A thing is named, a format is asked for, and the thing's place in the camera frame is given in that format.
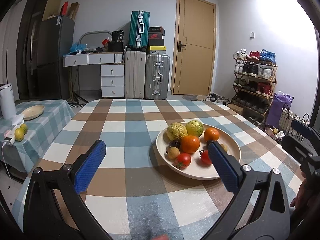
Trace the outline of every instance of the orange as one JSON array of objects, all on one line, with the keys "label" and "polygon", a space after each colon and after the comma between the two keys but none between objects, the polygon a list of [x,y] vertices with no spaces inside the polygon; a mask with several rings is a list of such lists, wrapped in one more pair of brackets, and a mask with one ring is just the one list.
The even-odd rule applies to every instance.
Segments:
[{"label": "orange", "polygon": [[200,141],[197,136],[187,135],[181,139],[181,150],[186,153],[195,153],[200,147]]},{"label": "orange", "polygon": [[213,128],[213,127],[207,128],[203,134],[204,140],[206,142],[210,141],[210,140],[218,141],[219,136],[220,136],[220,133],[219,133],[218,129]]}]

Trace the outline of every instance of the metal screw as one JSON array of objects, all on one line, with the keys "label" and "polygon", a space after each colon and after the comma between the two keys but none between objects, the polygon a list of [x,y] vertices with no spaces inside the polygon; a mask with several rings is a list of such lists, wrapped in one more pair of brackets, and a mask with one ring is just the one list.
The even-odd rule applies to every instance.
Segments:
[{"label": "metal screw", "polygon": [[36,168],[33,170],[33,172],[34,172],[35,174],[39,173],[40,171],[41,171],[41,169],[40,169],[39,167],[36,167]]},{"label": "metal screw", "polygon": [[278,168],[274,168],[272,171],[273,171],[274,174],[279,174],[280,173]]},{"label": "metal screw", "polygon": [[68,171],[68,170],[71,169],[71,165],[70,164],[65,164],[65,165],[63,165],[62,169],[65,170],[65,171]]},{"label": "metal screw", "polygon": [[251,171],[251,167],[250,167],[248,164],[243,165],[243,166],[242,166],[242,169],[243,169],[244,171]]}]

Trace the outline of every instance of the red tomato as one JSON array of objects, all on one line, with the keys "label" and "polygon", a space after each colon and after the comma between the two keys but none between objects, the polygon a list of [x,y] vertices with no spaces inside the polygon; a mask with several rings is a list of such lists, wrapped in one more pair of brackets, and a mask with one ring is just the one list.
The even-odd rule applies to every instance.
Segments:
[{"label": "red tomato", "polygon": [[212,161],[209,158],[209,153],[207,150],[205,151],[199,151],[201,156],[201,161],[203,161],[207,165],[211,165]]},{"label": "red tomato", "polygon": [[173,166],[179,170],[183,170],[188,167],[191,163],[191,156],[189,153],[180,153],[173,163]]}]

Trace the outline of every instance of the purple gift bag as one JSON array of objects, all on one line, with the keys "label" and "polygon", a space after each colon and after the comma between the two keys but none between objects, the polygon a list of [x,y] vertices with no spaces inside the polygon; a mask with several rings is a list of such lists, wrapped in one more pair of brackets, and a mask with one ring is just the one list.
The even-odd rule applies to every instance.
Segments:
[{"label": "purple gift bag", "polygon": [[284,103],[287,103],[289,109],[291,107],[293,97],[288,94],[284,94],[283,92],[279,91],[278,93],[274,93],[273,101],[269,110],[269,114],[266,120],[267,125],[272,125],[276,128],[279,127],[279,120],[282,113],[282,108]]}]

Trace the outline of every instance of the wicker basket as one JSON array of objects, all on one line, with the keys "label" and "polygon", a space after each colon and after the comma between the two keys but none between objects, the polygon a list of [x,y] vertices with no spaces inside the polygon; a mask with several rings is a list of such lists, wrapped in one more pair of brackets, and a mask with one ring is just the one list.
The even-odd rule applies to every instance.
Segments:
[{"label": "wicker basket", "polygon": [[289,106],[287,103],[285,103],[284,106],[282,107],[282,113],[281,113],[281,117],[280,117],[280,121],[279,121],[280,130],[284,131],[285,134],[292,135],[298,141],[302,141],[303,136],[300,133],[298,133],[296,130],[292,129],[291,122],[292,122],[292,120],[296,119],[296,120],[302,122],[303,124],[305,124],[306,126],[308,126],[310,124],[309,115],[304,114],[304,116],[301,119],[298,115],[296,115],[294,112],[291,112],[288,108],[289,108]]}]

